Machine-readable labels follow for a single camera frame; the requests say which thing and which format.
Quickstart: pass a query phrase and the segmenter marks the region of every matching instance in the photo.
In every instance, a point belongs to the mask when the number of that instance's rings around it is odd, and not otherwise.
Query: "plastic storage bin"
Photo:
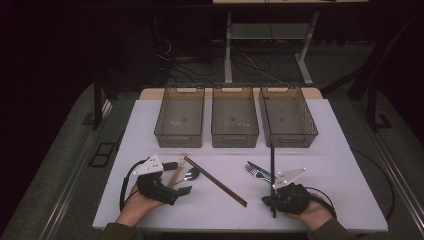
[[[168,84],[155,136],[163,148],[200,148],[203,144],[203,84]]]
[[[254,148],[259,127],[251,84],[215,84],[212,99],[212,146]]]
[[[297,86],[261,86],[259,104],[266,145],[281,148],[308,148],[318,130]]]

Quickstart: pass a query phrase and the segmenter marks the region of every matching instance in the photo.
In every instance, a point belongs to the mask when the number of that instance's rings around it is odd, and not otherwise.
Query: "white table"
[[[319,135],[307,149],[277,148],[276,171],[306,167],[308,171],[295,183],[318,188],[333,201],[338,220],[350,232],[387,231],[387,222],[379,209],[327,100],[308,99],[308,106]],[[161,106],[160,100],[139,100],[135,103],[119,152],[96,217],[94,228],[104,228],[119,215],[119,194],[122,180],[130,167],[139,160],[158,153],[163,162],[178,162],[187,152],[198,165],[248,202],[247,208],[218,188],[205,176],[193,182],[190,195],[180,197],[174,206],[155,209],[138,226],[158,232],[305,232],[298,221],[281,213],[272,217],[270,209],[261,201],[270,194],[267,182],[253,178],[244,169],[251,161],[270,168],[270,149],[265,145],[256,105],[260,134],[256,148],[214,149],[211,136],[211,100],[205,100],[202,148],[160,148],[153,134]],[[186,163],[184,174],[191,166]],[[164,172],[168,182],[172,171]],[[131,177],[130,186],[136,177]]]

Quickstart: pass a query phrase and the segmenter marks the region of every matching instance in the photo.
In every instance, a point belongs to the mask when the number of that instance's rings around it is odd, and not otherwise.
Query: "sleeve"
[[[135,228],[118,223],[108,223],[98,240],[134,240],[136,236]]]
[[[354,240],[349,232],[335,219],[331,219],[313,233],[316,240]]]

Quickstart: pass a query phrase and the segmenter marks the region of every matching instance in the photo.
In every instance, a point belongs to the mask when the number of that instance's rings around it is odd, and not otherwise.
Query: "person's left hand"
[[[165,205],[163,202],[147,198],[138,193],[137,186],[132,187],[129,198],[119,214],[116,223],[135,227],[153,209]]]

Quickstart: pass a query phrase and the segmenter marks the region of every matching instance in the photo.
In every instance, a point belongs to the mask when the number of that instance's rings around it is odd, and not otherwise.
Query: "wooden chopstick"
[[[220,187],[224,192],[226,192],[228,195],[230,195],[232,198],[234,198],[237,202],[239,202],[243,207],[247,207],[247,202],[241,198],[239,195],[237,195],[235,192],[231,191],[227,186],[222,184],[220,181],[218,181],[216,178],[214,178],[212,175],[210,175],[206,170],[201,168],[199,165],[197,165],[193,160],[191,160],[189,157],[185,156],[184,159],[190,163],[193,167],[199,169],[199,171],[205,175],[209,180],[211,180],[213,183],[215,183],[218,187]]]

